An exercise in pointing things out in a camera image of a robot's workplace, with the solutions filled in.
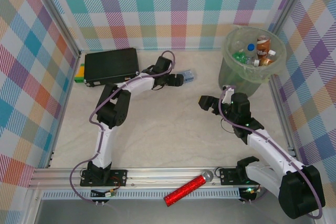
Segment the white floor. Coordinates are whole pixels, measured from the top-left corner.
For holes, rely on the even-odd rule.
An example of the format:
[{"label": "white floor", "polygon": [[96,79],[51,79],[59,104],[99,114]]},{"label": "white floor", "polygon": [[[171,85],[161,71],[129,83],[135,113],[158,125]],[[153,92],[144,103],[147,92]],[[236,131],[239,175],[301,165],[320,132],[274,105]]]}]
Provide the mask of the white floor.
[{"label": "white floor", "polygon": [[[155,64],[160,53],[140,51],[140,69]],[[196,80],[181,87],[147,91],[131,102],[127,119],[113,143],[112,166],[235,166],[248,156],[260,158],[242,140],[221,128],[220,116],[198,106],[201,95],[221,94],[218,86],[221,53],[177,51],[175,54],[173,73],[192,69]],[[74,83],[51,167],[72,168],[94,154],[98,128],[88,122],[88,117],[102,89]],[[286,149],[268,85],[261,85],[250,102],[252,116]],[[223,126],[232,131],[225,122]]]}]

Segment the bottle cap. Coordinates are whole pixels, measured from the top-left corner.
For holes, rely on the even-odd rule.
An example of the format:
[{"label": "bottle cap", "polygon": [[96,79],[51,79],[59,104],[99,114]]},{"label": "bottle cap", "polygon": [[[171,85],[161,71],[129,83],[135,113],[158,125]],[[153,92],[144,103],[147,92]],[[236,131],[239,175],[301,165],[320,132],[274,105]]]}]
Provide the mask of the bottle cap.
[{"label": "bottle cap", "polygon": [[273,50],[269,50],[268,53],[269,53],[270,55],[275,55],[275,51],[273,51]]},{"label": "bottle cap", "polygon": [[247,50],[249,50],[249,51],[253,51],[254,48],[255,48],[254,44],[248,44],[248,46],[247,46]]},{"label": "bottle cap", "polygon": [[254,63],[253,63],[253,66],[259,67],[259,62],[260,62],[260,60],[255,60]]}]

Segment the black case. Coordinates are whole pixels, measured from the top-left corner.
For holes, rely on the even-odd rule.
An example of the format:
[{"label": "black case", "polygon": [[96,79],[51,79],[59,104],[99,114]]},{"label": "black case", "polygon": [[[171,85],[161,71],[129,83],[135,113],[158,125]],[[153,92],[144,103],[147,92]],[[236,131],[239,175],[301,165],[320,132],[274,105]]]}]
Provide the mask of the black case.
[{"label": "black case", "polygon": [[84,82],[94,87],[106,83],[120,83],[139,74],[135,48],[95,52],[85,56]]}]

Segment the black mounting plate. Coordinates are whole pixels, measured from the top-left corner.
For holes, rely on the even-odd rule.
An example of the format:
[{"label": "black mounting plate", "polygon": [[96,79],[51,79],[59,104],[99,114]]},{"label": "black mounting plate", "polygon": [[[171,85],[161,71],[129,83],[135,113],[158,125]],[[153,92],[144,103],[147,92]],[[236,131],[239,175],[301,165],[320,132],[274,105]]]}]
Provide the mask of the black mounting plate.
[{"label": "black mounting plate", "polygon": [[221,177],[220,184],[222,186],[259,185],[257,182],[253,180],[241,181],[238,177],[236,168],[221,168],[219,169],[219,176]]},{"label": "black mounting plate", "polygon": [[118,180],[113,179],[116,177],[120,181],[120,186],[126,186],[127,181],[127,170],[110,170],[109,179],[105,184],[102,184],[101,180],[93,177],[88,170],[83,170],[81,173],[80,186],[107,186],[107,187],[116,187],[118,186]]}]

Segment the plaid backdrop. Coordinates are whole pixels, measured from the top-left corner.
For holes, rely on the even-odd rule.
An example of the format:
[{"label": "plaid backdrop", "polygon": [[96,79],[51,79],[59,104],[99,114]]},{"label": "plaid backdrop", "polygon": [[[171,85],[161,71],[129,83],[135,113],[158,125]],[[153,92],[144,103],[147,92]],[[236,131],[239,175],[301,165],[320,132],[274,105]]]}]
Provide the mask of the plaid backdrop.
[{"label": "plaid backdrop", "polygon": [[90,50],[219,48],[232,24],[264,27],[270,10],[278,9],[278,15],[286,2],[63,0],[61,5],[62,1],[54,1],[80,48]]},{"label": "plaid backdrop", "polygon": [[336,220],[336,0],[299,0],[280,37],[288,62],[277,85],[303,162],[320,171]]},{"label": "plaid backdrop", "polygon": [[0,0],[0,223],[16,223],[59,123],[75,57],[41,0]]}]

